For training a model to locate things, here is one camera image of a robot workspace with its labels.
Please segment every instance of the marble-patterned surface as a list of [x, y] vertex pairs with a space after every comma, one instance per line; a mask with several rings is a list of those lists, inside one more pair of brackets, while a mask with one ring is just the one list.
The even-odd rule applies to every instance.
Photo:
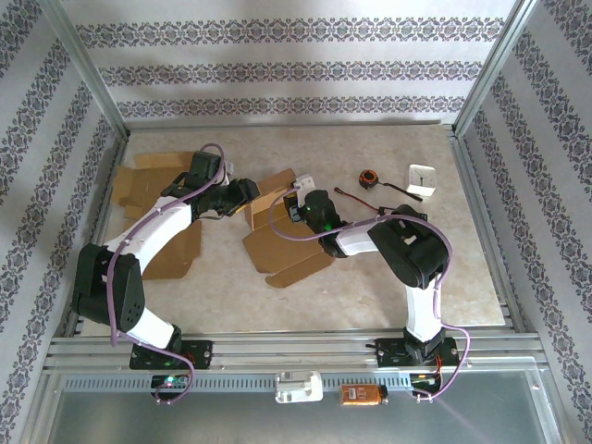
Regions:
[[[439, 126], [196, 129], [131, 134], [125, 165], [138, 153], [195, 151], [221, 144], [235, 165], [235, 178], [262, 179], [286, 167], [310, 173], [317, 188], [331, 190], [348, 221], [373, 216], [368, 208], [333, 192], [335, 186], [374, 206], [411, 204], [450, 237], [454, 263], [443, 284], [442, 315], [456, 325], [500, 325], [503, 318], [487, 263], [464, 197], [450, 144]], [[410, 164], [430, 165], [438, 188], [423, 203], [380, 187], [363, 190], [360, 171], [406, 184]], [[113, 208], [109, 239], [123, 226]], [[148, 307], [184, 332], [313, 330], [404, 327], [404, 286], [377, 253], [337, 260], [331, 267], [286, 289], [268, 287], [242, 245], [249, 233], [243, 215], [203, 222], [202, 256], [184, 279], [145, 281]], [[85, 322], [83, 334], [107, 328]]]

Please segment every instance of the cardboard box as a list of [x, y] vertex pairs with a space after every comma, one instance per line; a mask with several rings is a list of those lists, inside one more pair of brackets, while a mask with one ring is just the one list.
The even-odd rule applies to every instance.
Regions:
[[[124, 207], [125, 229], [133, 225], [154, 205], [161, 191], [173, 179], [188, 171], [193, 152], [138, 154], [135, 168], [120, 166], [111, 195], [111, 202]], [[193, 259], [202, 249], [202, 222], [197, 221], [181, 231], [153, 258], [142, 279], [183, 278]]]
[[[296, 179], [291, 169], [257, 183], [261, 196], [245, 208], [245, 219], [252, 232], [242, 240], [259, 273], [269, 273], [265, 282], [277, 289], [284, 289], [323, 268], [335, 260], [323, 251], [317, 240], [298, 242], [280, 238], [269, 227], [269, 207], [286, 192]], [[280, 201], [273, 209], [274, 225], [281, 232], [304, 237], [314, 233], [303, 222], [292, 223]]]

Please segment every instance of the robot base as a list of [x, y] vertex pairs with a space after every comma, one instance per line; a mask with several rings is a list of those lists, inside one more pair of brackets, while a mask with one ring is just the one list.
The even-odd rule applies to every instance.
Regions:
[[[180, 344], [181, 356], [188, 358], [195, 370], [207, 370], [212, 362], [211, 340], [183, 340]], [[187, 370], [185, 363], [178, 359], [169, 358], [164, 354], [157, 353], [134, 345], [129, 358], [129, 368], [132, 370]]]
[[374, 345], [367, 347], [376, 349], [378, 367], [404, 367], [423, 364], [435, 364], [436, 355], [442, 359], [443, 365], [456, 366], [460, 358], [454, 338], [444, 338], [444, 330], [432, 341], [419, 343], [409, 338], [403, 331], [403, 338], [377, 339]]

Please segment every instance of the black bracket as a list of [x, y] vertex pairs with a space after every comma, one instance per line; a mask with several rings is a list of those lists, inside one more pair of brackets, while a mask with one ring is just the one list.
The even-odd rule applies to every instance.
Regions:
[[[207, 370], [212, 362], [211, 340], [183, 340], [180, 355], [188, 358], [195, 370]], [[188, 370], [179, 359], [169, 358], [164, 354], [134, 345], [129, 358], [129, 368], [132, 370]]]
[[[405, 338], [383, 338], [377, 339], [373, 346], [368, 344], [368, 347], [376, 349], [378, 368], [417, 366], [417, 362], [405, 348], [406, 343]], [[442, 358], [442, 365], [456, 366], [459, 364], [459, 352], [454, 338], [445, 338], [432, 355], [425, 360], [425, 364], [435, 364], [436, 354]]]

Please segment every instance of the white wall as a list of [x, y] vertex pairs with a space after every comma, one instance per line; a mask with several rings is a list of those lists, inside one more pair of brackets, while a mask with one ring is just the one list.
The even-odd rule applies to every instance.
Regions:
[[132, 128], [442, 121], [512, 0], [68, 0]]

